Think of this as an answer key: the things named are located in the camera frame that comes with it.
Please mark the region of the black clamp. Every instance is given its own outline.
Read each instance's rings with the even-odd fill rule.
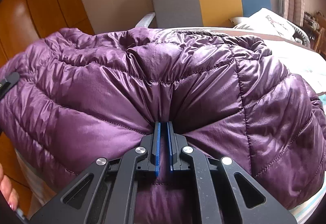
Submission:
[[[0,100],[19,81],[19,73],[13,72],[0,82]]]
[[[172,173],[192,175],[197,197],[193,223],[295,224],[286,210],[230,157],[207,158],[175,134],[172,123],[156,122],[154,134],[122,158],[98,158],[36,212],[30,224],[133,224],[138,181],[157,177],[160,139],[166,138]],[[19,221],[0,194],[0,215]]]

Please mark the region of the stitching seam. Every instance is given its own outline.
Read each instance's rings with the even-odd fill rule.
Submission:
[[[36,139],[33,139],[31,136],[30,136],[30,134],[25,130],[25,128],[19,123],[19,121],[18,121],[18,119],[17,119],[17,117],[16,117],[16,115],[12,112],[12,110],[11,110],[11,108],[9,107],[9,105],[8,105],[8,103],[7,103],[7,101],[5,101],[4,102],[5,104],[6,104],[6,106],[7,106],[7,109],[8,109],[8,111],[13,115],[13,117],[15,118],[15,120],[16,120],[16,122],[18,123],[18,125],[19,125],[19,127],[24,131],[24,133],[25,134],[27,134],[28,135],[28,137],[33,141],[33,142],[36,142],[38,145],[40,145],[41,147],[42,147],[42,149],[44,149],[50,156],[52,156],[53,157],[53,159],[57,162],[57,163],[59,163],[63,168],[65,168],[65,170],[67,170],[68,172],[70,172],[70,173],[73,173],[73,174],[76,174],[76,173],[74,173],[73,171],[71,171],[71,170],[69,170],[69,169],[67,169],[61,162],[59,162],[58,161],[58,159],[49,151],[49,150],[47,150],[47,148],[43,145],[43,144],[41,144],[40,142],[38,142]]]
[[[281,152],[280,155],[278,155],[269,165],[267,165],[267,167],[265,169],[263,169],[260,173],[258,173],[255,177],[257,177],[258,175],[260,175],[262,172],[264,172],[265,170],[268,169],[268,167],[270,167],[279,157],[281,157],[281,155],[289,148],[289,146],[299,137],[300,133],[302,132],[302,130],[304,130],[306,128],[306,126],[308,125],[308,123],[312,120],[312,114],[310,116],[310,118],[308,119],[308,121],[304,124],[303,128],[301,128],[301,130],[299,131],[299,133],[294,137],[294,139],[292,139],[292,141],[284,148],[284,150]]]
[[[233,52],[231,50],[231,48],[229,48],[231,54],[232,54],[232,57],[234,58],[234,55],[233,55]],[[237,76],[238,76],[238,82],[239,82],[239,90],[240,90],[240,98],[241,98],[241,104],[242,104],[242,108],[243,108],[243,115],[244,115],[244,125],[245,125],[245,128],[246,128],[246,137],[247,137],[247,140],[248,140],[248,150],[249,150],[249,160],[250,160],[250,174],[252,172],[252,161],[251,161],[251,151],[250,151],[250,139],[248,137],[248,134],[247,134],[247,117],[246,117],[246,109],[244,108],[244,105],[243,105],[243,93],[242,93],[242,87],[241,87],[241,81],[240,81],[240,77],[239,77],[239,73],[238,73],[238,64],[237,64],[237,60],[235,59],[235,72],[237,73]]]
[[[275,89],[276,86],[278,86],[282,81],[284,81],[287,77],[291,76],[291,74],[285,76],[282,80],[280,80],[275,86],[273,86],[268,92],[266,92],[262,97],[260,97],[258,100],[256,100],[255,102],[246,105],[244,108],[247,109],[249,107],[251,107],[252,105],[254,105],[255,103],[257,103],[258,101],[260,101],[262,98],[264,98],[267,94],[269,94],[273,89]]]
[[[88,66],[88,65],[91,64],[91,63],[95,63],[95,64],[98,64],[98,65],[100,65],[100,66],[106,67],[106,68],[108,68],[108,69],[113,69],[113,70],[117,70],[117,71],[120,71],[120,72],[126,73],[127,75],[129,75],[129,76],[131,76],[131,77],[133,77],[133,78],[139,79],[139,80],[141,80],[141,81],[146,81],[146,82],[156,82],[156,83],[163,83],[163,84],[171,84],[171,83],[174,83],[174,82],[177,82],[177,81],[181,81],[181,80],[183,80],[183,79],[186,79],[186,78],[192,76],[193,74],[203,73],[203,72],[210,71],[210,70],[214,70],[214,69],[217,69],[217,68],[220,68],[220,67],[226,66],[226,65],[230,65],[233,61],[235,61],[235,59],[233,58],[233,59],[232,59],[230,62],[228,62],[228,63],[220,63],[220,64],[218,64],[217,66],[212,67],[212,68],[209,68],[209,69],[199,70],[199,71],[192,72],[192,73],[190,73],[189,75],[187,75],[187,76],[185,76],[185,77],[182,77],[182,78],[180,78],[180,79],[176,79],[176,80],[174,80],[174,81],[156,81],[156,80],[153,80],[153,79],[147,80],[147,79],[145,79],[145,78],[139,78],[139,77],[137,77],[137,76],[134,76],[134,75],[132,75],[132,74],[130,74],[130,73],[124,71],[124,70],[117,69],[117,68],[113,68],[113,67],[108,67],[108,66],[102,65],[102,64],[100,64],[100,63],[97,63],[97,62],[95,62],[95,61],[92,61],[92,62],[86,64],[85,66],[74,66],[74,65],[71,65],[71,64],[67,63],[66,61],[62,61],[62,60],[60,60],[60,59],[58,59],[58,61],[63,62],[63,63],[66,63],[67,65],[70,65],[70,66],[73,66],[73,67],[85,67],[85,66]]]
[[[296,198],[295,199],[293,199],[291,202],[289,202],[288,204],[286,204],[286,206],[285,207],[287,207],[289,204],[291,204],[294,200],[296,200],[299,196],[300,196],[300,194],[302,193],[302,191],[312,182],[312,180],[315,178],[315,176],[317,175],[317,173],[318,173],[318,171],[319,171],[319,168],[321,167],[321,165],[322,165],[322,162],[323,162],[323,160],[324,160],[324,158],[325,158],[325,152],[324,152],[324,155],[323,155],[323,157],[322,157],[322,160],[320,161],[320,163],[319,163],[319,166],[318,166],[318,168],[317,168],[317,171],[316,171],[316,173],[314,174],[314,176],[312,177],[312,179],[305,185],[305,187],[303,187],[302,189],[301,189],[301,191],[299,192],[299,194],[296,196]]]
[[[94,118],[96,118],[96,119],[99,119],[99,120],[102,120],[102,121],[104,121],[104,122],[108,122],[108,123],[111,123],[111,124],[113,124],[113,125],[121,126],[121,127],[125,128],[125,129],[131,130],[131,131],[135,131],[135,132],[137,132],[137,133],[139,133],[139,134],[142,134],[142,135],[146,136],[145,133],[139,132],[139,131],[134,130],[134,129],[132,129],[132,128],[128,128],[128,127],[126,127],[126,126],[119,125],[119,124],[117,124],[117,123],[114,123],[114,122],[111,122],[111,121],[108,121],[108,120],[104,120],[104,119],[102,119],[102,118],[99,118],[99,117],[96,117],[96,116],[94,116],[94,115],[91,115],[91,114],[85,113],[85,112],[83,112],[83,111],[79,111],[79,110],[76,110],[76,109],[72,109],[72,108],[69,108],[69,107],[63,106],[62,104],[59,104],[58,102],[56,102],[55,100],[53,100],[52,98],[50,98],[48,95],[46,95],[46,94],[45,94],[45,93],[44,93],[44,92],[43,92],[39,87],[37,87],[37,85],[36,85],[34,82],[30,82],[30,83],[31,83],[33,86],[35,86],[35,88],[37,88],[37,89],[38,89],[38,90],[39,90],[39,91],[40,91],[44,96],[46,96],[49,100],[51,100],[51,101],[54,102],[55,104],[61,106],[62,108],[66,108],[66,109],[74,110],[74,111],[76,111],[76,112],[84,113],[84,114],[86,114],[86,115],[92,116],[92,117],[94,117]]]
[[[152,183],[152,185],[173,185],[171,183]]]

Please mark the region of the white bedsheet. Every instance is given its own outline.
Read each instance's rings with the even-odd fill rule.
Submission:
[[[316,52],[285,41],[264,40],[292,73],[300,74],[317,94],[326,92],[326,61]]]

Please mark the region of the metal rivet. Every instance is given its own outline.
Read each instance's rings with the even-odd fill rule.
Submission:
[[[221,161],[225,165],[230,165],[232,163],[232,159],[230,157],[223,157]]]
[[[190,146],[185,146],[182,148],[183,152],[185,153],[192,153],[194,151],[194,149]]]
[[[97,165],[104,165],[104,164],[106,164],[106,158],[98,158],[96,160],[96,164]]]
[[[138,147],[135,149],[135,151],[139,154],[143,154],[146,152],[146,149],[144,147]]]

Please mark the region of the black plastic arm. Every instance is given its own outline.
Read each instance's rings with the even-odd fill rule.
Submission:
[[[198,199],[199,224],[222,224],[219,206],[215,194],[211,172],[205,155],[192,147],[188,153],[183,150],[180,158],[188,161],[195,178],[196,195]]]
[[[13,72],[0,82],[0,100],[18,82],[18,80],[19,74],[17,72]]]
[[[134,187],[136,187],[135,190],[137,190],[137,186],[134,186],[136,165],[138,161],[145,159],[148,155],[146,149],[143,153],[137,153],[137,150],[139,150],[139,148],[129,150],[121,159],[104,224],[128,223],[127,221],[131,209],[131,195]]]
[[[254,178],[229,157],[221,159],[222,177],[237,205],[242,224],[296,224],[294,216],[286,210]]]
[[[86,223],[95,195],[109,162],[100,158],[77,176],[58,195],[52,198],[30,220],[31,223],[71,224]]]

